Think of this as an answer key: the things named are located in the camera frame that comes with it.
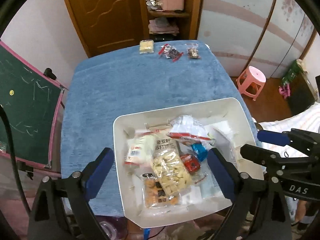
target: plastic stool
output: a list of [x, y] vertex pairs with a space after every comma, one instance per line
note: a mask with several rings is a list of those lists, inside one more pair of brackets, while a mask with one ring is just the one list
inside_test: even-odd
[[[255, 101], [263, 89], [264, 84], [266, 83], [265, 75], [255, 67], [249, 66], [246, 68], [241, 75], [236, 79], [238, 90], [240, 94], [245, 94], [246, 96], [252, 97]], [[250, 94], [246, 90], [248, 87], [252, 86], [256, 90], [256, 94]]]

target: blue towel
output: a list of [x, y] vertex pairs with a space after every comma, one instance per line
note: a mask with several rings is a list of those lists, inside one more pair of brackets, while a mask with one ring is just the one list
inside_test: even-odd
[[[120, 49], [81, 62], [73, 76], [62, 124], [61, 172], [82, 171], [104, 147], [113, 149], [113, 122], [123, 114], [234, 97], [241, 103], [257, 141], [256, 128], [237, 88], [220, 62], [200, 41], [201, 59], [188, 59], [186, 42], [171, 45], [183, 55], [177, 62], [139, 54], [139, 46]], [[116, 167], [113, 164], [97, 197], [95, 215], [123, 216]]]

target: green chalkboard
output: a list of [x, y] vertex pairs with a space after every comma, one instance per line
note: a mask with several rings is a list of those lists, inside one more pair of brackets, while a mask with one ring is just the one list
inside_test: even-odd
[[[12, 130], [16, 157], [49, 164], [52, 120], [61, 88], [28, 68], [0, 45], [0, 104]], [[9, 153], [4, 125], [0, 147]]]

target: snack bag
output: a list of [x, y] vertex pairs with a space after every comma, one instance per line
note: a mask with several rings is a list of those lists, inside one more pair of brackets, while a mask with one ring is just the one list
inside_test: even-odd
[[180, 203], [180, 196], [167, 197], [158, 179], [152, 173], [142, 175], [145, 207], [157, 208]]
[[168, 136], [191, 147], [199, 161], [204, 161], [208, 156], [207, 151], [215, 144], [215, 139], [208, 136], [205, 127], [191, 115], [181, 115], [170, 124], [172, 129]]
[[148, 127], [152, 133], [154, 133], [157, 137], [156, 147], [155, 147], [155, 154], [162, 152], [165, 149], [174, 149], [177, 150], [177, 142], [176, 140], [167, 136], [167, 133], [172, 128], [169, 124], [158, 125], [153, 127]]
[[202, 182], [208, 174], [201, 170], [201, 164], [198, 158], [190, 153], [184, 154], [180, 156], [185, 168], [191, 175], [191, 179], [195, 186], [197, 186], [200, 182]]
[[153, 53], [153, 40], [140, 41], [140, 54]]
[[164, 54], [166, 58], [172, 58], [172, 61], [175, 62], [179, 60], [179, 58], [183, 55], [183, 52], [177, 51], [175, 47], [169, 44], [164, 44], [158, 54]]
[[168, 197], [178, 195], [193, 184], [177, 150], [168, 149], [155, 154], [152, 169]]
[[137, 137], [128, 150], [125, 164], [150, 164], [156, 147], [156, 135], [148, 132]]
[[197, 43], [187, 43], [187, 54], [188, 58], [198, 58], [200, 59], [201, 57], [199, 56], [199, 51], [198, 51], [198, 44]]

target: floor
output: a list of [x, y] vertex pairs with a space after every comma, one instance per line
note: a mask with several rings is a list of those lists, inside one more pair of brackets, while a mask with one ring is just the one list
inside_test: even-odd
[[[231, 79], [237, 87], [236, 77]], [[272, 122], [292, 117], [288, 103], [279, 94], [280, 82], [279, 78], [267, 79], [256, 101], [246, 95], [242, 95], [251, 116], [257, 122]]]

